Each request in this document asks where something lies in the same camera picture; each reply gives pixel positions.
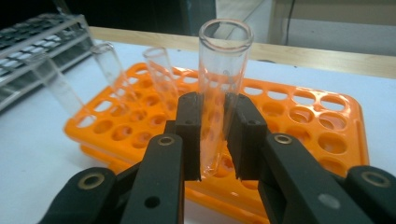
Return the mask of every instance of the white table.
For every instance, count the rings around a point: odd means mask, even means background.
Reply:
[[[143,62],[147,47],[114,43],[124,68]],[[198,53],[169,49],[173,66],[197,69]],[[83,102],[106,86],[93,58],[66,77]],[[249,61],[246,77],[348,94],[364,113],[370,163],[396,175],[396,79]],[[37,223],[77,172],[104,166],[81,153],[63,132],[68,116],[46,89],[0,115],[0,223]],[[186,200],[186,223],[239,223]]]

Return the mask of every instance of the glass test tube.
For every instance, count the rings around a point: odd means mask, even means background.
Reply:
[[[125,104],[128,102],[132,105],[134,112],[140,114],[138,117],[142,119],[144,116],[141,111],[141,106],[137,101],[132,84],[129,82],[125,71],[122,68],[119,57],[112,44],[106,42],[91,47],[93,58],[102,70],[110,88],[113,90],[117,100],[119,101],[120,107],[118,108],[118,114],[124,114],[129,109]]]
[[[90,111],[84,108],[84,104],[80,98],[46,53],[39,53],[29,58],[27,63],[32,65],[32,71],[35,76],[41,80],[71,118],[76,119],[77,122],[80,122],[82,119],[85,119],[87,122],[90,122],[87,119],[92,119],[93,121],[93,117],[87,116],[90,114]],[[78,111],[80,110],[85,110],[82,117],[78,116]]]
[[[150,48],[143,52],[155,91],[160,95],[163,110],[169,119],[177,112],[177,85],[165,48]]]
[[[205,176],[217,172],[253,33],[241,21],[218,19],[201,27],[199,39],[199,92],[203,95],[201,170]]]

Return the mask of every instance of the clear test tube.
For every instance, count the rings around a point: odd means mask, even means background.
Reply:
[[[155,91],[160,95],[163,110],[169,119],[177,112],[177,85],[165,48],[155,47],[143,52]]]
[[[132,84],[122,68],[114,46],[108,42],[94,45],[91,47],[91,53],[119,101],[120,107],[117,113],[125,114],[128,112],[129,108],[126,104],[128,102],[128,105],[133,107],[134,113],[139,113],[139,118],[142,119],[144,117],[142,107],[138,103]]]
[[[201,170],[217,172],[245,74],[253,33],[241,21],[218,19],[199,32],[199,92],[203,95]]]
[[[84,122],[93,123],[94,116],[90,116],[90,111],[84,107],[76,92],[46,53],[39,53],[26,62],[32,66],[35,76],[41,80],[71,118],[78,124],[83,119]]]

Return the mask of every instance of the orange test tube rack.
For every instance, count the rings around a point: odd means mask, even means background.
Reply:
[[[179,95],[198,91],[197,71],[174,68],[174,74]],[[163,133],[166,122],[146,64],[134,64],[126,76],[143,108],[125,112],[112,90],[105,88],[80,112],[82,117],[95,117],[94,122],[70,119],[64,127],[84,153],[107,163],[115,173],[141,161],[149,139]],[[369,163],[361,107],[352,97],[248,78],[241,93],[257,106],[271,132],[298,138],[325,169],[345,176],[350,167]],[[244,223],[269,223],[257,181],[235,179],[227,148],[218,172],[202,182],[186,182],[185,192],[188,199]]]

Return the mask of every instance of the test tube rack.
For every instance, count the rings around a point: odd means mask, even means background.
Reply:
[[[0,111],[40,86],[26,60],[46,52],[61,71],[91,55],[82,15],[41,14],[0,30]]]
[[[198,90],[197,71],[174,68],[174,74],[180,95]],[[70,119],[64,127],[84,153],[106,162],[115,173],[141,161],[149,139],[163,133],[166,122],[146,64],[133,65],[126,75],[134,83],[143,117],[133,108],[122,112],[112,90],[106,88],[79,114],[94,121]],[[350,167],[369,163],[361,107],[352,97],[248,78],[241,93],[257,106],[271,132],[298,138],[325,169],[345,176]],[[218,172],[202,182],[186,182],[185,192],[187,198],[244,223],[269,223],[257,186],[257,181],[235,179],[231,156],[224,148]]]

